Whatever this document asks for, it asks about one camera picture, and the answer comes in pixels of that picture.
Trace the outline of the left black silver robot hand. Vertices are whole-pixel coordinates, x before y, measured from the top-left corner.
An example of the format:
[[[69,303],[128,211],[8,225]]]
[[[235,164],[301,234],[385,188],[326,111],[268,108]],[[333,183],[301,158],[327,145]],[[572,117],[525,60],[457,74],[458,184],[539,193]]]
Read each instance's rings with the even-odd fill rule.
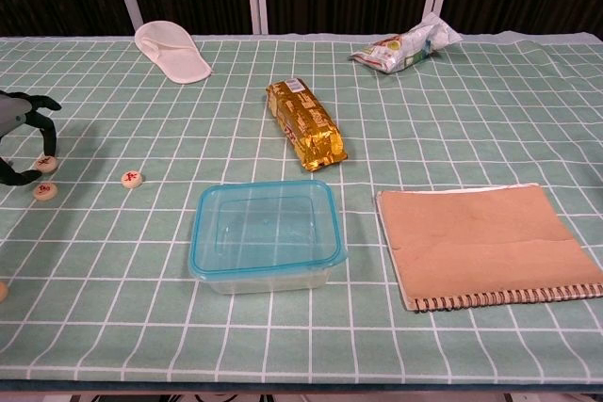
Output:
[[[57,132],[53,121],[38,112],[40,108],[59,111],[61,105],[46,95],[28,95],[24,92],[1,92],[1,137],[22,124],[40,130],[44,154],[56,155]],[[39,170],[17,172],[1,159],[1,184],[9,186],[29,185],[41,177]]]

